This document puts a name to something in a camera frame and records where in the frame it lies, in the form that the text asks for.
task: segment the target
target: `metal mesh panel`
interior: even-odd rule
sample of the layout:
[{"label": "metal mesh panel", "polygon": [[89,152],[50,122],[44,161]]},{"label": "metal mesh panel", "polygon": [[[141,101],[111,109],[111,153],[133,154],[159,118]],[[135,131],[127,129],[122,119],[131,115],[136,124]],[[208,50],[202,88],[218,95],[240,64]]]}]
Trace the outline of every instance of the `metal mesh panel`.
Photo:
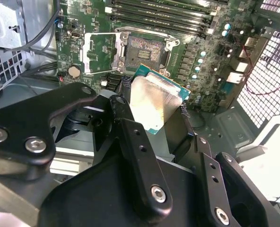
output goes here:
[{"label": "metal mesh panel", "polygon": [[280,0],[264,0],[261,9],[280,13]]},{"label": "metal mesh panel", "polygon": [[[274,32],[252,74],[248,87],[256,94],[264,94],[280,87],[280,33]],[[246,86],[238,96],[238,102],[260,128],[265,120],[280,114],[280,89],[268,95],[253,95]]]},{"label": "metal mesh panel", "polygon": [[21,73],[24,58],[21,52],[0,51],[0,90]]}]

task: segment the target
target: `metal bracket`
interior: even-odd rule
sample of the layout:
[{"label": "metal bracket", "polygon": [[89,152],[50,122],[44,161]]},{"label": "metal bracket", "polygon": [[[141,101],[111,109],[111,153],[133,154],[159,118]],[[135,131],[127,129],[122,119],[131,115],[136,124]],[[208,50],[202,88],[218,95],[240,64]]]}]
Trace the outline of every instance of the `metal bracket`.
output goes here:
[{"label": "metal bracket", "polygon": [[242,223],[242,226],[280,226],[280,214],[239,164],[226,153],[219,153],[216,160],[221,165],[229,205],[235,212],[237,221]]},{"label": "metal bracket", "polygon": [[48,172],[55,155],[51,119],[95,97],[93,89],[72,83],[0,109],[0,175],[32,180]]},{"label": "metal bracket", "polygon": [[[230,210],[220,165],[211,157],[208,142],[194,134],[189,117],[185,106],[181,106],[165,123],[165,132],[175,162],[196,174],[198,216],[206,225],[240,226]],[[173,125],[179,128],[174,133]]]}]

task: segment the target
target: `capacitor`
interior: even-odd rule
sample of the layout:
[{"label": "capacitor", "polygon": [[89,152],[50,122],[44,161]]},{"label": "capacitor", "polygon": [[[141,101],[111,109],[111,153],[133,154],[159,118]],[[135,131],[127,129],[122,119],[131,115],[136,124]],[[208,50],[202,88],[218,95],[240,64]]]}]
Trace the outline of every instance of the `capacitor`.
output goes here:
[{"label": "capacitor", "polygon": [[227,52],[229,52],[229,53],[232,53],[232,51],[233,51],[233,49],[230,48],[229,46],[227,46],[227,47],[225,48],[225,50],[226,50]]},{"label": "capacitor", "polygon": [[101,81],[101,86],[106,87],[107,86],[107,80],[102,80]]},{"label": "capacitor", "polygon": [[222,34],[222,36],[227,36],[228,32],[226,30],[224,30],[221,34]]},{"label": "capacitor", "polygon": [[213,70],[214,72],[216,72],[218,70],[217,65],[211,65],[211,70]]},{"label": "capacitor", "polygon": [[242,30],[241,28],[236,28],[236,32],[238,32],[240,35],[244,34],[244,30]]},{"label": "capacitor", "polygon": [[200,67],[199,67],[199,66],[196,66],[196,67],[195,67],[195,71],[196,71],[196,72],[200,72]]},{"label": "capacitor", "polygon": [[224,51],[224,56],[230,58],[231,54],[228,51]]},{"label": "capacitor", "polygon": [[205,51],[201,51],[201,52],[200,52],[200,56],[201,56],[201,57],[205,57],[205,56],[206,56],[206,52],[205,52]]},{"label": "capacitor", "polygon": [[231,28],[231,25],[230,25],[230,24],[225,24],[225,25],[224,25],[224,29],[229,30],[230,28]]}]

